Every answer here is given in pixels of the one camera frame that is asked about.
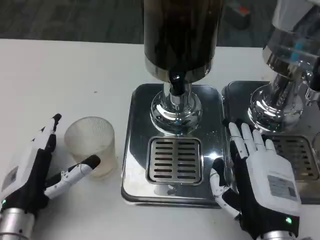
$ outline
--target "white robotic finger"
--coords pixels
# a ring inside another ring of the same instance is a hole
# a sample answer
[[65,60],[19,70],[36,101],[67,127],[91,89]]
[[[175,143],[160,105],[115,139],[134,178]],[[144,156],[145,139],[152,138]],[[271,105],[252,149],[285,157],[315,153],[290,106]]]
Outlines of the white robotic finger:
[[231,133],[231,141],[234,141],[235,146],[237,148],[237,151],[240,155],[240,158],[243,159],[243,158],[248,157],[248,152],[246,149],[245,142],[239,132],[237,125],[233,122],[230,122],[229,123],[229,130]]
[[266,150],[265,143],[264,143],[264,140],[262,139],[260,132],[257,129],[255,129],[253,130],[252,135],[253,135],[253,140],[254,140],[256,149],[258,149],[258,151],[265,151]]
[[252,137],[249,125],[246,123],[242,123],[241,131],[243,135],[243,141],[246,147],[248,148],[249,155],[253,154],[255,151],[257,151],[257,148],[255,145],[254,139]]
[[265,141],[265,148],[266,148],[267,152],[274,152],[275,154],[277,154],[274,142],[271,141],[270,139],[267,139]]
[[230,130],[231,137],[242,138],[241,133],[234,122],[229,123],[229,130]]

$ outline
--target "floor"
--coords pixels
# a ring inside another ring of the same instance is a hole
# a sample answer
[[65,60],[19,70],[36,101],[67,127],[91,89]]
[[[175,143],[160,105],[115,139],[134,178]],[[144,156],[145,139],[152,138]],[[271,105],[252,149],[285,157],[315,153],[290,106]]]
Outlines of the floor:
[[[142,44],[141,1],[1,0],[0,38]],[[239,30],[223,17],[218,46],[263,47],[277,0],[237,1],[250,25]]]

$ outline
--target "white tabletop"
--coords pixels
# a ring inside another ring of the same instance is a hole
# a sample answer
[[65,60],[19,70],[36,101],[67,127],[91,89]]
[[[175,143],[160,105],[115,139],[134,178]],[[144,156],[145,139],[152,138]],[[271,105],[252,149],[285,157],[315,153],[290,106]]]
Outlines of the white tabletop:
[[[219,91],[235,80],[261,80],[270,70],[260,48],[217,47],[213,70],[197,84]],[[55,113],[57,148],[52,171],[74,164],[63,136],[85,116],[115,130],[118,168],[104,180],[83,179],[52,200],[37,220],[35,240],[249,240],[220,209],[134,206],[120,194],[130,99],[144,83],[160,83],[145,70],[143,45],[0,40],[0,179],[13,152]],[[319,239],[320,206],[303,206],[300,237]]]

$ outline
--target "clear plastic cup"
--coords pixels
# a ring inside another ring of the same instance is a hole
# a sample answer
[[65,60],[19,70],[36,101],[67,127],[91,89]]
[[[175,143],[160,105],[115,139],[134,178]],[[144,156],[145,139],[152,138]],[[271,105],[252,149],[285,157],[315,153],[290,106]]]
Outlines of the clear plastic cup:
[[93,177],[105,176],[117,166],[115,131],[101,117],[88,116],[72,123],[64,134],[64,142],[77,163],[94,154],[100,158],[99,166],[90,174]]

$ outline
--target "metal grate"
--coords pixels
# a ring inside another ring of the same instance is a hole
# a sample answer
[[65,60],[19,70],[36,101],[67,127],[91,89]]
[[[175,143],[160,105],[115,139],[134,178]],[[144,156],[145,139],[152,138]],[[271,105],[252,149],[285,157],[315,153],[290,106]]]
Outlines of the metal grate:
[[277,153],[291,162],[297,181],[314,181],[319,178],[316,160],[309,141],[303,136],[267,136]]
[[150,181],[187,185],[201,181],[200,143],[197,139],[157,137],[149,147]]

